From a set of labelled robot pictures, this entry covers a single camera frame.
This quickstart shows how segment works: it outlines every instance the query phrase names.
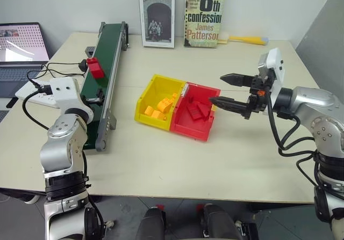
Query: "book cover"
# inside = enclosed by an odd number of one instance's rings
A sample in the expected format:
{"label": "book cover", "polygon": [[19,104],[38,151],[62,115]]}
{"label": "book cover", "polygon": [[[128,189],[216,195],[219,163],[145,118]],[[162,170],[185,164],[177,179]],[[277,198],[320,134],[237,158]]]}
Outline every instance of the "book cover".
{"label": "book cover", "polygon": [[139,0],[142,45],[174,48],[175,0]]}
{"label": "book cover", "polygon": [[186,0],[184,46],[216,47],[224,0]]}

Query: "white power strip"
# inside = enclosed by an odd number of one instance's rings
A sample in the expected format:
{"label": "white power strip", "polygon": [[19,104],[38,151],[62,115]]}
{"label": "white power strip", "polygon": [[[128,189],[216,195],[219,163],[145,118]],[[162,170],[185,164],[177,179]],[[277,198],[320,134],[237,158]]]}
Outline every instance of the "white power strip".
{"label": "white power strip", "polygon": [[[37,79],[34,79],[35,82],[39,83],[40,85],[48,85],[49,82],[43,82]],[[31,82],[27,82],[23,87],[21,87],[17,92],[16,96],[19,99],[24,100],[29,94],[32,92],[35,92],[37,89],[34,87],[34,85]],[[36,104],[41,104],[48,107],[55,107],[59,108],[56,104],[56,101],[54,99],[54,95],[46,95],[45,93],[39,93],[33,97],[31,97],[29,102],[33,102]]]}

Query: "laptop keyboard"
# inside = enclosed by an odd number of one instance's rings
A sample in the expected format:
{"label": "laptop keyboard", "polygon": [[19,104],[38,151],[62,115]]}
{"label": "laptop keyboard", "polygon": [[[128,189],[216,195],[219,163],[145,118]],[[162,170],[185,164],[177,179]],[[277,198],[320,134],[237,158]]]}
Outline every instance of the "laptop keyboard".
{"label": "laptop keyboard", "polygon": [[8,111],[6,110],[0,110],[0,123],[4,119],[4,117],[7,115]]}
{"label": "laptop keyboard", "polygon": [[[31,70],[40,70],[40,68],[30,67],[27,69],[22,68],[0,68],[0,81],[3,82],[26,82],[28,81],[26,74]],[[39,72],[31,72],[30,78],[35,78]]]}

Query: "white table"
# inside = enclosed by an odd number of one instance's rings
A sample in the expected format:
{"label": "white table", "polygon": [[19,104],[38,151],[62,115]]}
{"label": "white table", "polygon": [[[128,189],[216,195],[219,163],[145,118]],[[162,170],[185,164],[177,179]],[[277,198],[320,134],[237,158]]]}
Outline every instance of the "white table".
{"label": "white table", "polygon": [[[86,46],[94,46],[97,34],[73,33],[52,62],[78,62],[86,58]],[[267,46],[231,42],[217,49],[143,48],[140,36],[130,36],[122,52],[112,112],[117,128],[106,152],[86,151],[91,194],[148,197],[199,198],[266,202],[313,202],[313,186],[295,166],[298,159],[277,153],[267,116],[253,113],[250,120],[221,109],[215,112],[207,142],[146,126],[134,121],[136,101],[154,74],[161,74],[221,89],[221,95],[246,101],[248,88],[226,84],[219,77],[236,72],[255,75],[261,54],[279,47],[286,74],[284,86],[317,87],[288,41]],[[61,72],[77,66],[51,65]],[[19,100],[0,123],[0,187],[40,190],[45,184],[39,160],[46,131],[22,112]],[[59,110],[28,104],[28,110],[51,126]],[[276,120],[280,137],[292,121]],[[308,136],[300,128],[294,138]],[[299,148],[315,149],[312,142]],[[312,174],[313,162],[302,165]]]}

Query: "wall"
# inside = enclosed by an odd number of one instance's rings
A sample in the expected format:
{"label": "wall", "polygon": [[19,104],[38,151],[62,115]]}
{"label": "wall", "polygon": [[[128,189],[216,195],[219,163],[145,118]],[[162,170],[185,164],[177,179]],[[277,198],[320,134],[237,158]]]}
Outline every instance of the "wall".
{"label": "wall", "polygon": [[[126,21],[140,34],[138,0],[0,0],[0,22],[38,21],[53,51],[73,31],[96,32],[100,22]],[[326,0],[227,0],[223,29],[231,35],[291,40],[294,47]],[[185,0],[176,0],[176,35],[183,34]]]}
{"label": "wall", "polygon": [[328,0],[296,49],[320,88],[344,101],[344,0]]}

